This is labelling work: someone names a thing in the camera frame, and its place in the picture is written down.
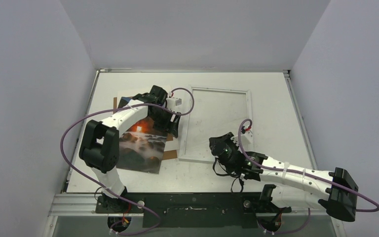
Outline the brown cardboard backing board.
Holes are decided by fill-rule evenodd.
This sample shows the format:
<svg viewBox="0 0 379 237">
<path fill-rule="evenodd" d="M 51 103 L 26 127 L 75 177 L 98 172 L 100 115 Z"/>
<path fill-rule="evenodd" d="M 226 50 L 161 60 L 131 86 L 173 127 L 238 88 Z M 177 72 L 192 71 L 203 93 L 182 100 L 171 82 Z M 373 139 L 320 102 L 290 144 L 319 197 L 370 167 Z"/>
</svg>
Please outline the brown cardboard backing board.
<svg viewBox="0 0 379 237">
<path fill-rule="evenodd" d="M 178 157 L 178 150 L 164 152 L 168 133 L 156 130 L 151 118 L 144 118 L 131 126 L 120 137 L 120 149 L 123 153 L 136 151 L 141 157 L 157 157 L 161 160 Z"/>
</svg>

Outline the landscape photo print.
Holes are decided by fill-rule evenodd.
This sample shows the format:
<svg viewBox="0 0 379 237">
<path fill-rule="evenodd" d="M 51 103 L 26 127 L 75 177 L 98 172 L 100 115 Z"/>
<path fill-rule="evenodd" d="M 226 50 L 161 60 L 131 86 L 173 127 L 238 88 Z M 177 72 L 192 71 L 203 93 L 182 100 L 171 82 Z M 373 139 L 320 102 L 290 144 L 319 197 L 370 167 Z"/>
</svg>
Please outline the landscape photo print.
<svg viewBox="0 0 379 237">
<path fill-rule="evenodd" d="M 144 116 L 120 135 L 116 168 L 158 174 L 167 133 L 155 129 L 147 113 Z"/>
</svg>

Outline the white picture frame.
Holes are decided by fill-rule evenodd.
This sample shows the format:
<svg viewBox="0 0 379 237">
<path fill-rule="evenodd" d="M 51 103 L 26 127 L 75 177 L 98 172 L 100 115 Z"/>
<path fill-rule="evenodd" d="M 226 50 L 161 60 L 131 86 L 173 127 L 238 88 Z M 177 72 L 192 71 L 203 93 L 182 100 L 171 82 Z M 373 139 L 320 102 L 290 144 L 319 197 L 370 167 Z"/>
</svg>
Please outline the white picture frame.
<svg viewBox="0 0 379 237">
<path fill-rule="evenodd" d="M 249 90 L 191 86 L 194 108 L 180 121 L 180 150 L 178 160 L 213 163 L 209 138 L 232 132 L 240 123 L 253 119 Z"/>
</svg>

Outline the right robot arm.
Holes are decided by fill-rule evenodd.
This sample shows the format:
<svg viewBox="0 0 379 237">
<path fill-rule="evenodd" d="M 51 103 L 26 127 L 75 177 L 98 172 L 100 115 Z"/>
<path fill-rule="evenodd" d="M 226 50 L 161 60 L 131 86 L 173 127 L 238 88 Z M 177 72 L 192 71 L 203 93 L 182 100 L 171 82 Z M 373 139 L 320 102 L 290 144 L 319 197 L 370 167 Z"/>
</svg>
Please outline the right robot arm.
<svg viewBox="0 0 379 237">
<path fill-rule="evenodd" d="M 340 186 L 358 191 L 349 172 L 337 167 L 334 171 L 302 168 L 252 151 L 242 152 L 231 133 L 209 138 L 215 162 L 224 166 L 225 175 L 239 179 L 264 181 L 259 205 L 266 212 L 276 207 L 300 207 L 325 210 L 338 220 L 354 222 L 357 195 Z"/>
</svg>

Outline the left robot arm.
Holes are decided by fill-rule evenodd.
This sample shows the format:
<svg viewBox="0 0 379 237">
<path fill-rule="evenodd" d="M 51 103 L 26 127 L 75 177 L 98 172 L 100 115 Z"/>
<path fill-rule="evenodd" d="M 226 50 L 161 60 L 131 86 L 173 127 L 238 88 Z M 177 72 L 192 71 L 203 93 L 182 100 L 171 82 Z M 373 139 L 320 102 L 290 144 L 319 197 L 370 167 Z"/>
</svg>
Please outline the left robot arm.
<svg viewBox="0 0 379 237">
<path fill-rule="evenodd" d="M 117 165 L 147 172 L 160 163 L 167 136 L 178 137 L 180 98 L 162 87 L 121 97 L 118 111 L 85 127 L 79 158 L 92 169 L 100 183 L 102 205 L 120 213 L 128 208 L 126 186 Z"/>
</svg>

